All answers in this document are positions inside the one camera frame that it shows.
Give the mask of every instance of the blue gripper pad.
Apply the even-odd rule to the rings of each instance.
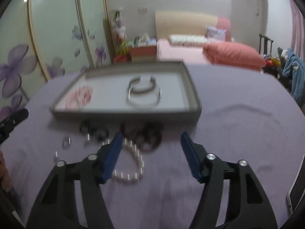
[[[196,178],[198,182],[201,182],[201,179],[203,178],[203,175],[201,174],[200,170],[201,161],[192,146],[192,140],[186,132],[183,132],[181,134],[180,143],[184,151],[184,155],[186,156],[186,159],[188,161],[193,177]]]
[[[101,182],[106,183],[111,178],[115,164],[122,149],[123,136],[117,133],[108,145],[99,149],[97,156],[100,161]]]

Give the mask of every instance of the jewelry tray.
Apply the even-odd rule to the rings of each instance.
[[[157,99],[162,88],[160,103],[155,107],[138,108],[128,103],[130,80],[141,77],[147,84],[156,79],[155,94],[143,100]],[[79,87],[93,88],[91,101],[82,108],[65,108],[69,94]],[[182,62],[149,62],[115,64],[90,69],[81,73],[56,99],[50,108],[56,118],[99,119],[102,121],[185,121],[196,122],[201,114],[201,104],[190,74]]]

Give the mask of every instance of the flower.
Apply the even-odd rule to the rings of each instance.
[[[63,59],[60,57],[54,57],[52,59],[52,64],[50,65],[46,65],[47,66],[47,70],[48,73],[50,75],[51,78],[55,78],[55,77],[59,77],[59,76],[63,76],[65,74],[65,69],[64,68],[60,68],[60,66],[63,63]]]
[[[74,57],[77,58],[80,54],[80,48],[76,48]]]
[[[21,87],[21,74],[31,74],[37,65],[35,56],[25,57],[29,45],[20,44],[13,47],[8,55],[8,64],[0,65],[0,81],[4,80],[2,97],[11,97]]]
[[[90,67],[84,65],[81,69],[80,72],[85,72],[86,70],[88,70]]]
[[[105,47],[101,46],[100,48],[96,48],[97,65],[102,64],[102,60],[106,59]]]
[[[22,104],[22,95],[14,95],[11,101],[11,107],[5,106],[0,110],[0,121],[4,120],[6,117],[12,115],[24,108],[25,104]]]
[[[83,34],[81,33],[79,27],[77,25],[74,26],[74,29],[72,30],[72,39],[77,39],[77,40],[83,40]]]

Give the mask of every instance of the pink pillow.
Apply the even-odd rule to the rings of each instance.
[[[257,71],[266,65],[257,50],[241,43],[207,43],[203,47],[203,53],[212,64],[238,66]]]
[[[226,41],[231,41],[231,21],[228,18],[218,18],[216,28],[226,29]]]

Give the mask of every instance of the sliding wardrobe door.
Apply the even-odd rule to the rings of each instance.
[[[109,65],[112,43],[104,0],[80,0],[80,4],[94,63],[97,66]]]
[[[24,106],[46,82],[29,33],[27,3],[11,0],[0,15],[0,120]]]
[[[37,51],[51,78],[89,67],[76,0],[31,0]]]

